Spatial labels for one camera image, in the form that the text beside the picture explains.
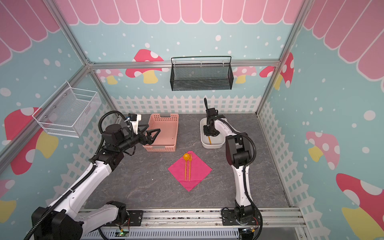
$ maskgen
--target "metal bracket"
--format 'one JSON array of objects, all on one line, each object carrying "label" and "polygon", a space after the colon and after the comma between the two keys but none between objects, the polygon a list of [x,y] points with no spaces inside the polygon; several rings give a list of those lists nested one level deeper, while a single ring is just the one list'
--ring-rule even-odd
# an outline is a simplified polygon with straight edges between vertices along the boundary
[{"label": "metal bracket", "polygon": [[[129,213],[129,223],[127,222],[127,223],[121,225],[121,227],[127,227],[127,226],[139,227],[139,226],[141,226],[141,221],[142,221],[142,217],[143,217],[144,212],[141,210],[127,210],[127,212]],[[107,223],[106,226],[107,227],[114,227],[116,225],[113,223]]]}]

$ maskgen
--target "light blue wall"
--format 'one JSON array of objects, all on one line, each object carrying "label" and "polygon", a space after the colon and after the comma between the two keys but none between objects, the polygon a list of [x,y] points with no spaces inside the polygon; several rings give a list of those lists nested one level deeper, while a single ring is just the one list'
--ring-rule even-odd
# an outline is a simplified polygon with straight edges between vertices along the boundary
[{"label": "light blue wall", "polygon": [[[286,88],[282,84],[279,91],[273,89],[267,100],[272,113],[266,112],[266,106],[262,112],[262,122],[267,124],[264,117],[274,114],[274,120],[277,120],[278,127],[281,127],[281,135],[285,135],[284,141],[289,144],[288,151],[293,154],[293,161],[297,162],[295,174],[303,173],[302,184],[309,185],[309,196],[306,199],[291,197],[294,205],[304,208],[304,218],[317,219],[314,214],[321,217],[317,223],[312,220],[307,222],[311,233],[318,231],[315,228],[321,223],[330,230],[329,239],[357,240],[359,238],[354,234],[341,209],[356,209],[358,206],[340,190],[336,175],[347,174],[384,189],[384,92],[379,82],[365,79],[356,71],[356,64],[345,63],[339,58],[337,50],[328,49],[323,40],[316,39],[311,31],[301,30],[291,52],[295,58],[295,73],[291,86]],[[375,112],[376,117],[373,120],[364,118],[368,110]],[[312,148],[313,144],[307,141],[308,131],[332,134],[337,138],[340,161],[336,169],[331,170],[328,167],[324,156],[319,162],[312,160],[308,149]],[[368,153],[363,152],[364,147],[369,148]],[[291,164],[283,166],[280,161],[284,159],[278,159],[278,166],[281,167],[278,170],[283,175],[287,175],[287,172],[291,175]],[[312,211],[318,211],[319,214],[311,213],[306,207],[311,197],[314,198],[315,208]],[[370,204],[375,211],[384,211],[383,202]],[[325,228],[321,230],[323,237],[316,237],[315,240],[325,239]]]},{"label": "light blue wall", "polygon": [[[97,91],[88,75],[76,87]],[[11,166],[8,166],[0,175],[0,180],[15,181],[1,201],[16,200],[17,203],[10,218],[5,223],[0,223],[1,239],[24,238],[32,227],[31,215],[36,208],[46,207],[60,196],[79,177],[77,173],[82,173],[88,167],[87,161],[96,151],[101,138],[97,129],[98,119],[109,110],[102,98],[99,111],[80,138],[57,136],[59,145],[50,158],[47,159],[40,151],[36,151],[33,164],[26,173],[15,175]],[[112,118],[107,118],[104,126],[113,121]]]},{"label": "light blue wall", "polygon": [[[140,22],[134,25],[79,23],[71,26],[71,29],[83,49],[88,52],[91,61],[119,62],[132,61],[140,49],[149,49],[164,61],[183,55],[230,55],[233,59],[278,59],[282,51],[281,45],[285,44],[291,25],[282,22],[275,25],[261,22],[258,24]],[[219,41],[216,40],[217,35],[221,37]]]}]

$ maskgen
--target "aluminum frame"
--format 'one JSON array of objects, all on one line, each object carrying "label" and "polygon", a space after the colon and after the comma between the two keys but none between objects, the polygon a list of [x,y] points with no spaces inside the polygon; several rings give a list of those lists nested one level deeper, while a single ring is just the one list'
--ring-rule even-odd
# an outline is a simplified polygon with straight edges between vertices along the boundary
[{"label": "aluminum frame", "polygon": [[262,100],[259,104],[259,107],[256,110],[257,116],[259,115],[261,109],[263,108],[265,101],[268,99],[268,96],[271,94],[272,86],[276,82],[278,76],[280,75],[281,70],[283,69],[285,61],[287,60],[287,58],[289,56],[289,53],[292,49],[292,46],[296,41],[297,35],[300,32],[301,26],[303,25],[303,22],[304,22],[306,16],[308,15],[309,10],[311,9],[313,2],[314,2],[314,0],[304,0],[302,5],[301,5],[300,11],[299,11],[299,13],[295,19],[295,24],[293,25],[291,32],[289,33],[289,37],[285,43],[284,50],[281,54],[280,63],[275,68],[275,70],[272,74],[271,80],[269,81],[268,86],[265,89],[265,92],[264,92]]}]

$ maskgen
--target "metal rail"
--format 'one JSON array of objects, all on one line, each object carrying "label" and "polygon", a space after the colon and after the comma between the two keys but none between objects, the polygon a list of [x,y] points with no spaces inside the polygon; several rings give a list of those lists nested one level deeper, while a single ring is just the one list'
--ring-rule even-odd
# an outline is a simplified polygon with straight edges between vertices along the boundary
[{"label": "metal rail", "polygon": [[280,75],[281,70],[283,69],[285,61],[287,60],[288,55],[292,49],[292,46],[295,43],[295,40],[297,38],[297,35],[300,32],[300,28],[301,28],[301,26],[302,26],[302,24],[303,24],[303,22],[307,16],[309,10],[311,9],[313,1],[314,0],[304,0],[303,4],[301,5],[300,11],[299,11],[299,13],[295,19],[295,24],[293,25],[293,27],[291,29],[289,37],[288,37],[288,39],[285,43],[285,46],[284,46],[284,50],[283,50],[282,55],[280,57],[280,64],[275,68],[275,71],[272,74],[271,80],[269,81],[268,86],[265,89],[263,98],[259,104],[257,111],[256,111],[257,115],[259,115],[262,107],[265,104],[265,101],[268,99],[268,96],[271,93],[272,86],[276,82],[278,76]]},{"label": "metal rail", "polygon": [[[190,61],[177,61],[177,63],[221,63],[217,60],[190,60]],[[278,66],[280,60],[278,59],[257,59],[257,60],[232,60],[232,67],[241,66]],[[172,67],[171,61],[162,62],[121,62],[121,63],[90,63],[89,66],[93,70],[97,69],[119,69],[119,68],[170,68]]]}]

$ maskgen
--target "mushroom wallpaper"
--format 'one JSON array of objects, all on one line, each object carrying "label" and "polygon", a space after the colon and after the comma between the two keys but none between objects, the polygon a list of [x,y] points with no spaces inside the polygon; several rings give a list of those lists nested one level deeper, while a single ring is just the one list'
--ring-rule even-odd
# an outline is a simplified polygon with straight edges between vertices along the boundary
[{"label": "mushroom wallpaper", "polygon": [[314,240],[384,239],[383,11],[379,0],[315,0],[285,63],[293,71],[260,114]]}]

